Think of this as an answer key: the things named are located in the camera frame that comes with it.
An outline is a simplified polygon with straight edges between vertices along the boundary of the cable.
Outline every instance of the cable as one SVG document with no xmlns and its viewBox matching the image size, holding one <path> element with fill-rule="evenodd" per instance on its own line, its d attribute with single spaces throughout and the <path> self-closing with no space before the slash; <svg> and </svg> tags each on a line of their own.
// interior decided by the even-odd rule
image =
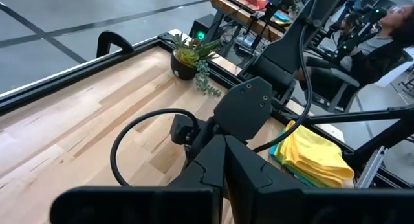
<svg viewBox="0 0 414 224">
<path fill-rule="evenodd" d="M 315 0 L 313 2 L 312 5 L 312 9 L 310 10 L 310 14 L 309 16 L 312 17 L 313 12 L 315 11 L 316 8 L 316 3 L 318 2 L 318 0 Z M 305 63 L 305 59 L 303 58 L 303 38 L 305 36 L 305 32 L 307 29 L 307 25 L 304 26 L 304 28 L 302 29 L 302 32 L 300 34 L 300 40 L 299 40 L 299 54 L 300 54 L 300 63 L 301 63 L 301 67 L 302 67 L 302 71 L 303 71 L 303 75 L 305 76 L 305 81 L 307 84 L 307 100 L 306 100 L 306 105 L 305 105 L 305 109 L 303 110 L 303 113 L 299 116 L 299 119 L 293 124 L 292 127 L 290 127 L 286 132 L 284 132 L 283 134 L 281 134 L 280 136 L 278 136 L 276 139 L 263 144 L 259 147 L 256 147 L 253 149 L 254 152 L 258 153 L 260 151 L 269 149 L 270 147 L 278 144 L 279 142 L 285 140 L 290 134 L 292 134 L 301 124 L 302 122 L 305 120 L 305 118 L 307 117 L 309 110 L 311 108 L 311 104 L 312 104 L 312 95 L 313 95 L 313 91 L 312 91 L 312 84 L 311 84 L 311 76 L 308 73 L 308 71 L 306 70 L 306 63 Z"/>
<path fill-rule="evenodd" d="M 336 45 L 336 47 L 338 47 L 338 41 L 335 40 L 335 32 L 332 34 L 332 40 L 334 41 L 334 44 Z"/>
<path fill-rule="evenodd" d="M 217 30 L 222 30 L 223 32 L 226 32 L 228 29 L 235 27 L 237 25 L 237 22 L 232 20 L 231 22 L 219 27 Z"/>
<path fill-rule="evenodd" d="M 269 37 L 269 42 L 272 43 L 272 36 L 270 34 L 270 26 L 269 25 L 267 25 L 267 34 L 268 34 L 268 37 Z"/>
<path fill-rule="evenodd" d="M 265 32 L 265 29 L 266 29 L 266 27 L 268 26 L 269 22 L 270 22 L 270 19 L 266 20 L 266 22 L 265 22 L 265 26 L 263 26 L 263 28 L 261 29 L 260 34 L 258 34 L 258 35 L 256 36 L 256 39 L 253 41 L 253 44 L 252 44 L 252 52 L 250 53 L 249 58 L 251 58 L 251 57 L 253 56 L 253 53 L 256 51 L 256 48 L 257 48 L 257 46 L 258 46 L 258 45 L 259 45 L 259 43 L 260 43 L 259 41 L 257 42 L 257 39 L 258 39 L 258 38 L 261 38 L 261 36 L 262 36 L 262 35 L 263 35 L 263 33 Z"/>
<path fill-rule="evenodd" d="M 167 108 L 167 109 L 161 109 L 161 110 L 152 111 L 150 113 L 146 113 L 145 115 L 142 115 L 142 116 L 136 118 L 134 121 L 132 121 L 131 123 L 129 123 L 120 132 L 120 134 L 116 137 L 115 142 L 112 145 L 111 154 L 110 154 L 110 163 L 111 163 L 112 173 L 114 174 L 115 179 L 118 181 L 118 183 L 120 183 L 120 185 L 122 185 L 122 186 L 131 186 L 122 177 L 121 173 L 119 172 L 118 166 L 116 165 L 116 151 L 118 150 L 118 147 L 119 147 L 119 145 L 120 145 L 123 137 L 125 137 L 125 135 L 127 135 L 127 133 L 128 133 L 129 130 L 131 130 L 133 127 L 135 127 L 137 124 L 141 123 L 142 121 L 144 121 L 144 120 L 146 120 L 148 118 L 157 116 L 157 115 L 168 114 L 168 113 L 179 113 L 179 114 L 186 115 L 193 122 L 193 128 L 198 128 L 199 127 L 199 124 L 197 122 L 197 119 L 195 118 L 195 116 L 192 113 L 190 113 L 189 111 L 186 111 L 184 109 L 178 109 L 178 108 Z"/>
</svg>

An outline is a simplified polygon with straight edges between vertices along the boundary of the desk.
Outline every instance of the desk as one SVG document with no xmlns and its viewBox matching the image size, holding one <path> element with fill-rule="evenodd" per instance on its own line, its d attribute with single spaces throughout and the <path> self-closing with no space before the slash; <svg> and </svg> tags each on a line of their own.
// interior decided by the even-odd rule
<svg viewBox="0 0 414 224">
<path fill-rule="evenodd" d="M 254 5 L 248 4 L 245 0 L 239 0 L 242 4 L 247 5 L 251 9 L 256 9 Z M 228 0 L 212 0 L 212 6 L 213 8 L 217 9 L 217 14 L 224 14 L 234 20 L 236 20 L 238 23 L 242 24 L 243 26 L 248 27 L 251 23 L 250 14 L 245 10 L 240 10 L 239 6 L 236 6 L 235 4 L 229 2 Z M 259 20 L 252 24 L 251 31 L 260 34 L 263 30 L 263 27 L 265 26 L 265 22 L 262 20 Z M 268 26 L 266 27 L 265 31 L 263 32 L 263 37 L 267 40 L 277 40 L 283 36 L 283 33 L 279 30 Z"/>
<path fill-rule="evenodd" d="M 167 107 L 187 109 L 203 120 L 212 116 L 220 98 L 200 94 L 194 81 L 177 79 L 170 55 L 153 47 L 0 117 L 1 223 L 47 223 L 49 207 L 60 193 L 75 186 L 118 185 L 109 152 L 134 118 Z M 224 58 L 215 63 L 240 70 Z M 303 110 L 293 101 L 288 106 Z M 180 173 L 185 156 L 182 146 L 170 140 L 172 120 L 173 115 L 151 118 L 125 136 L 117 158 L 130 184 L 162 186 Z M 283 128 L 269 119 L 248 146 L 272 140 Z M 343 140 L 335 127 L 321 128 Z M 260 156 L 267 159 L 268 152 Z M 229 223 L 229 202 L 223 208 L 223 221 Z"/>
</svg>

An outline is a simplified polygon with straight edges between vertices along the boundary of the green light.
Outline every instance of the green light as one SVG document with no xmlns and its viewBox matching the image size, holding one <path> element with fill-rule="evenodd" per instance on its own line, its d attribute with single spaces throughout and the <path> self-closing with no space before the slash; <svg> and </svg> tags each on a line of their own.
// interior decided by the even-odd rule
<svg viewBox="0 0 414 224">
<path fill-rule="evenodd" d="M 204 32 L 197 32 L 197 39 L 204 39 L 204 37 L 206 37 Z"/>
</svg>

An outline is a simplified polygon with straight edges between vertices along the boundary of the yellow towel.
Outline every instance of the yellow towel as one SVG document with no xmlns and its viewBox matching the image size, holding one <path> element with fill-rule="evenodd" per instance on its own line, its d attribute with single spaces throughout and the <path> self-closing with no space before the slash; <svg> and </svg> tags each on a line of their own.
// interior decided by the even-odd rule
<svg viewBox="0 0 414 224">
<path fill-rule="evenodd" d="M 289 122 L 286 130 L 293 124 Z M 343 181 L 354 177 L 353 170 L 342 159 L 340 148 L 303 126 L 281 143 L 275 156 L 282 164 L 303 170 L 329 187 L 340 188 Z"/>
</svg>

